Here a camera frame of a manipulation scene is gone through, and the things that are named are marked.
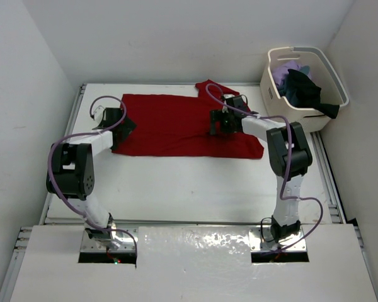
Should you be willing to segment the black t-shirt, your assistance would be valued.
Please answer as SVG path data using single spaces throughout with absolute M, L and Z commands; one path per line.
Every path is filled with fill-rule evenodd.
M 321 102 L 321 88 L 315 85 L 308 76 L 296 70 L 289 70 L 285 79 L 285 96 L 287 101 L 296 108 L 311 108 L 331 119 L 338 116 L 339 105 Z

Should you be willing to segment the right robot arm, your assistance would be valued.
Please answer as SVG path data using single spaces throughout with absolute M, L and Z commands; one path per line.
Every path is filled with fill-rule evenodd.
M 264 117 L 247 110 L 242 95 L 223 95 L 222 109 L 210 112 L 210 134 L 242 133 L 267 143 L 268 159 L 277 177 L 277 199 L 271 217 L 272 241 L 279 243 L 299 233 L 299 201 L 303 177 L 312 164 L 312 153 L 300 123 Z

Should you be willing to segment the purple t-shirt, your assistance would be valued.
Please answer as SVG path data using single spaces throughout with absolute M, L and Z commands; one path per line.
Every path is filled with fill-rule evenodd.
M 282 96 L 283 94 L 285 94 L 285 79 L 289 75 L 289 70 L 292 69 L 299 71 L 300 67 L 302 66 L 302 64 L 298 64 L 295 60 L 290 60 L 272 70 L 273 81 L 276 85 L 279 95 Z

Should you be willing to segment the red t-shirt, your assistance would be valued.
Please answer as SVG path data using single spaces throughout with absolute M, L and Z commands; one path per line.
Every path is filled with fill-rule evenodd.
M 115 154 L 155 157 L 219 157 L 261 159 L 259 140 L 243 133 L 210 135 L 210 111 L 222 106 L 214 101 L 222 94 L 239 92 L 207 80 L 195 85 L 198 95 L 125 94 L 127 117 L 136 128 Z

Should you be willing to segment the cream laundry basket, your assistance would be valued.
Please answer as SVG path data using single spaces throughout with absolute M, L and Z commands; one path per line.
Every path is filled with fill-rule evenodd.
M 322 130 L 349 104 L 333 66 L 314 47 L 269 50 L 260 87 L 270 116 L 299 122 L 306 132 Z

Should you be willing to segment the blue-grey t-shirt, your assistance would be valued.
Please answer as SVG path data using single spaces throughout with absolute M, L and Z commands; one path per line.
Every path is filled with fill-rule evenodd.
M 311 68 L 308 65 L 303 65 L 300 67 L 299 72 L 303 73 L 304 75 L 308 76 L 308 78 L 311 80 L 312 75 L 311 75 Z

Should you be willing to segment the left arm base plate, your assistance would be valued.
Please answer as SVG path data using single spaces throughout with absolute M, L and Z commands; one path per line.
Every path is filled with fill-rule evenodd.
M 80 252 L 135 252 L 135 245 L 138 243 L 138 236 L 128 231 L 103 232 L 92 228 L 86 228 L 81 240 Z

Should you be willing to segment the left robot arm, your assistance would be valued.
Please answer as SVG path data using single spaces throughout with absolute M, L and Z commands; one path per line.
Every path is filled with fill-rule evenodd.
M 94 195 L 94 159 L 104 151 L 116 150 L 135 128 L 125 109 L 106 108 L 91 132 L 69 135 L 50 150 L 48 192 L 57 195 L 84 220 L 90 239 L 112 249 L 134 236 L 117 228 L 112 214 Z

